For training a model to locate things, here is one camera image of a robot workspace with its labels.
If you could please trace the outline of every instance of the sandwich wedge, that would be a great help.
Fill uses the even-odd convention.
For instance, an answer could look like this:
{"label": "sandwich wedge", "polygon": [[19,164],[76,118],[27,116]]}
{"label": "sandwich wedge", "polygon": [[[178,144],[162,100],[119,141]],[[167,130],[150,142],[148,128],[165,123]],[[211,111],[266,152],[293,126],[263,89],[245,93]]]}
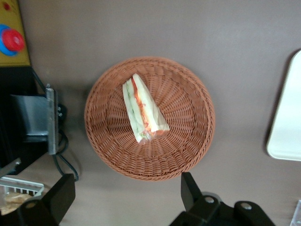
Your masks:
{"label": "sandwich wedge", "polygon": [[130,124],[138,143],[165,136],[170,128],[138,74],[122,86]]}

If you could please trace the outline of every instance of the screw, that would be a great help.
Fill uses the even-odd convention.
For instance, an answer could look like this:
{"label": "screw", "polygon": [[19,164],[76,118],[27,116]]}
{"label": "screw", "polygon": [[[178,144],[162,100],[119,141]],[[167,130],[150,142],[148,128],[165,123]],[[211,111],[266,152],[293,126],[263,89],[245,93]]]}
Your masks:
{"label": "screw", "polygon": [[212,197],[210,197],[210,196],[207,196],[207,197],[205,198],[205,201],[206,201],[207,203],[214,203],[214,199],[213,199]]}
{"label": "screw", "polygon": [[244,208],[245,210],[251,210],[252,206],[249,203],[243,202],[241,204],[242,208]]}
{"label": "screw", "polygon": [[34,207],[36,204],[37,204],[36,202],[30,202],[30,203],[28,203],[28,204],[25,206],[25,208],[31,209],[31,208]]}

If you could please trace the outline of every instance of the wicker basket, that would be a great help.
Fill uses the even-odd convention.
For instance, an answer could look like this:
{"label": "wicker basket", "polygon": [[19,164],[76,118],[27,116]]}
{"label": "wicker basket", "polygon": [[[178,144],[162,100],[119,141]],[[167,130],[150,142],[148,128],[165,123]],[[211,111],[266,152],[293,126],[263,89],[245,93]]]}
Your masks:
{"label": "wicker basket", "polygon": [[[136,142],[122,84],[140,75],[170,132]],[[166,180],[195,166],[214,135],[215,115],[204,84],[189,69],[161,57],[137,57],[107,70],[93,86],[85,108],[88,138],[99,157],[117,172],[139,180]]]}

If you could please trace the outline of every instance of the white tray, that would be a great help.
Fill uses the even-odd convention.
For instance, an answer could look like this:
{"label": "white tray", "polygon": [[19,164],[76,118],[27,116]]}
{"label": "white tray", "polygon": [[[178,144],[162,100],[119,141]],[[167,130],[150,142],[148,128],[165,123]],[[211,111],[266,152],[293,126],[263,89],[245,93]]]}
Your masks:
{"label": "white tray", "polygon": [[0,178],[0,206],[5,205],[4,196],[8,192],[30,194],[37,197],[42,195],[43,190],[44,185],[41,183],[2,177]]}
{"label": "white tray", "polygon": [[301,51],[291,60],[267,150],[276,159],[301,161]]}

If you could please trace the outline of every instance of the table surface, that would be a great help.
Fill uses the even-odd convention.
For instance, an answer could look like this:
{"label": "table surface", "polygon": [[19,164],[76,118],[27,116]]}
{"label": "table surface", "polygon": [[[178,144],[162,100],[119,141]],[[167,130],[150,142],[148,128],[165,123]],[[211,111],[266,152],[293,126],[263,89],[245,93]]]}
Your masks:
{"label": "table surface", "polygon": [[[190,172],[201,191],[229,206],[259,204],[287,226],[301,199],[301,162],[268,156],[269,133],[288,63],[301,48],[299,0],[19,1],[33,68],[68,108],[67,159],[79,170],[62,226],[168,225],[184,210],[180,178],[143,182],[104,164],[84,127],[87,95],[101,74],[130,57],[167,57],[191,69],[213,100],[216,130]],[[44,155],[21,178],[60,178]]]}

